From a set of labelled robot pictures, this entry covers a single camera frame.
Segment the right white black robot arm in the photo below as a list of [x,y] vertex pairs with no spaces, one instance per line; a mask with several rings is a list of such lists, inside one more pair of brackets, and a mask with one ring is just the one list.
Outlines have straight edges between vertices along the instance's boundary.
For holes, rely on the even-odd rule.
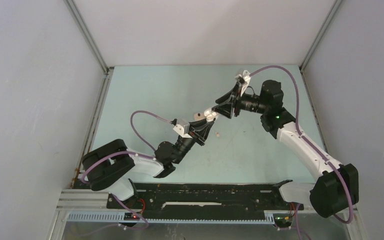
[[275,140],[288,147],[315,179],[315,183],[284,180],[274,185],[271,204],[284,209],[290,203],[311,206],[321,217],[336,216],[359,202],[359,172],[342,164],[305,134],[298,120],[283,106],[281,83],[266,80],[260,94],[247,94],[248,84],[240,80],[231,91],[218,98],[213,111],[237,117],[241,111],[260,114],[261,125]]

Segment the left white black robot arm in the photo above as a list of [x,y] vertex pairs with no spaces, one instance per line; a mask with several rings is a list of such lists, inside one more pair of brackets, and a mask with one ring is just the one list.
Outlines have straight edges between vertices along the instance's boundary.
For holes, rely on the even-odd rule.
[[138,194],[133,181],[125,175],[137,173],[156,179],[167,177],[194,145],[205,144],[215,122],[174,119],[170,123],[178,134],[176,143],[161,142],[153,155],[133,151],[120,138],[87,153],[81,159],[84,169],[81,182],[92,191],[112,193],[125,208],[133,208],[138,202]]

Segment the white earbud charging case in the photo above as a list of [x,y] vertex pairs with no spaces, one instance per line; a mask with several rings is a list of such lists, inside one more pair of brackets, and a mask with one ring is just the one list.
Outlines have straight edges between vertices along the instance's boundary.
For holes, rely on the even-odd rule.
[[219,116],[219,114],[216,111],[214,111],[212,108],[206,109],[203,112],[203,115],[205,116],[205,119],[207,122],[215,121],[217,119],[217,117]]

